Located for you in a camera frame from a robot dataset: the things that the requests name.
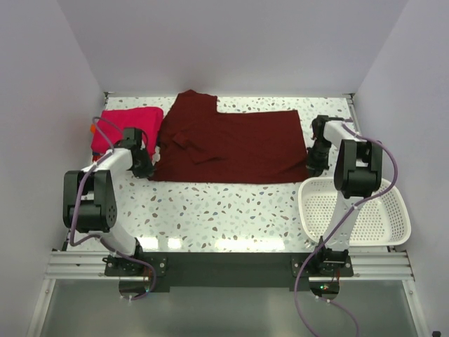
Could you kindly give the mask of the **dark red t-shirt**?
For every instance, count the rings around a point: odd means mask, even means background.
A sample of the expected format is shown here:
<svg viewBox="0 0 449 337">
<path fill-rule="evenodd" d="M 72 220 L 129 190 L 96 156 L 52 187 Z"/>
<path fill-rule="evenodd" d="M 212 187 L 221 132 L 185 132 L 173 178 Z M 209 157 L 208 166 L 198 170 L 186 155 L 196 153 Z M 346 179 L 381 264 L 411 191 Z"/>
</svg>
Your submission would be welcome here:
<svg viewBox="0 0 449 337">
<path fill-rule="evenodd" d="M 177 95 L 159 130 L 153 180 L 180 183 L 298 183 L 308 179 L 296 110 L 222 113 L 217 97 Z"/>
</svg>

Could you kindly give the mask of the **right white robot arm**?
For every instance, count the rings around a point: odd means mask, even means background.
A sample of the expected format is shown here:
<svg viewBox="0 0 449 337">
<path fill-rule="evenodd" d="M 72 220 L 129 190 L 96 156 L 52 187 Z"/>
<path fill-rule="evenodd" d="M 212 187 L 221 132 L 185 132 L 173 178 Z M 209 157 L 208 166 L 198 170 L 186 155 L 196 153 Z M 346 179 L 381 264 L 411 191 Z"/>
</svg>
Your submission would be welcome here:
<svg viewBox="0 0 449 337">
<path fill-rule="evenodd" d="M 364 140 L 339 117 L 318 115 L 311 123 L 313 145 L 307 149 L 307 170 L 318 177 L 330 168 L 332 146 L 338 150 L 333 184 L 337 201 L 322 241 L 326 249 L 349 248 L 362 203 L 378 191 L 382 182 L 382 148 Z"/>
</svg>

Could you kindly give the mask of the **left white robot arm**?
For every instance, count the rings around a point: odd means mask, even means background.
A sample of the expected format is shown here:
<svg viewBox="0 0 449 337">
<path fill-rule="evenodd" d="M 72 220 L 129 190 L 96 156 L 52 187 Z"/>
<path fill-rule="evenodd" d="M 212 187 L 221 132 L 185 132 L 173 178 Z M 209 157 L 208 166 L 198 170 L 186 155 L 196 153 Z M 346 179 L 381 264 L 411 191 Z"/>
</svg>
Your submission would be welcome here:
<svg viewBox="0 0 449 337">
<path fill-rule="evenodd" d="M 119 223 L 114 181 L 130 171 L 136 178 L 154 174 L 147 151 L 145 131 L 125 128 L 122 139 L 90 166 L 68 171 L 63 181 L 62 219 L 69 229 L 69 244 L 79 246 L 97 239 L 114 255 L 123 256 L 120 266 L 129 275 L 145 268 L 139 241 Z"/>
</svg>

